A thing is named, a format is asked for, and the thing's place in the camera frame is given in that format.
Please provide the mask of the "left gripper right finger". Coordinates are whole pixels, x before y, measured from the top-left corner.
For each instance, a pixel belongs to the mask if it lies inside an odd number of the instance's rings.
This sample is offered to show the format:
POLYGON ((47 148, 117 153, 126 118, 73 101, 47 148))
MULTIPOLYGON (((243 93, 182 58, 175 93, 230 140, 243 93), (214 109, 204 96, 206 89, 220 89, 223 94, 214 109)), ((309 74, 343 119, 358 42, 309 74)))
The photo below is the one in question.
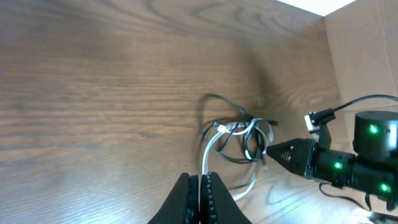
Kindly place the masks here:
POLYGON ((200 223, 251 224, 216 172, 201 177, 200 223))

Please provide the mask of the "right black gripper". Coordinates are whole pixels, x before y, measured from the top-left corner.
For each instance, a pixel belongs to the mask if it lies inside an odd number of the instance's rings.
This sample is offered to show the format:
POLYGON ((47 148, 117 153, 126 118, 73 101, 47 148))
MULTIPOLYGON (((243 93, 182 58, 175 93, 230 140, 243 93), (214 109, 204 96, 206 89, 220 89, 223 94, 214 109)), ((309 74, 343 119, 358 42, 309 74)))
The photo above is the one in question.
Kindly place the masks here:
POLYGON ((334 187, 352 183, 354 154, 324 150, 314 139, 296 138, 268 146, 266 154, 293 174, 306 174, 307 179, 326 181, 334 187))

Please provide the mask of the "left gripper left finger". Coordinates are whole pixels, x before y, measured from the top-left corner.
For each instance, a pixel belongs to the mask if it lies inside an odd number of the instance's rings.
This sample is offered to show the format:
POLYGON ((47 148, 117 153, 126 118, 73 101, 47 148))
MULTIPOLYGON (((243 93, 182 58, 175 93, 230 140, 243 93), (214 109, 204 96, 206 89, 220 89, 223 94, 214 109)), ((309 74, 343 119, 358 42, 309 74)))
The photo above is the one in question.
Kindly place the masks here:
POLYGON ((199 224, 199 179, 182 173, 148 224, 199 224))

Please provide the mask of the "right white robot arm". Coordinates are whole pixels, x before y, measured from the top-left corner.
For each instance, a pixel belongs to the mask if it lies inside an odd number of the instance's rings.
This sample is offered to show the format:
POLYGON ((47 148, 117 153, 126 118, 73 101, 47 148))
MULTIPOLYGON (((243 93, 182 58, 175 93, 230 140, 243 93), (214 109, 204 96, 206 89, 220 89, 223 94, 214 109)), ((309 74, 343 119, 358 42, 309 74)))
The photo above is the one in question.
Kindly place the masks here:
POLYGON ((332 150, 327 124, 333 109, 305 116, 312 139, 292 139, 269 146, 266 153, 289 172, 306 179, 349 187, 397 206, 397 113, 361 111, 355 115, 353 153, 332 150))

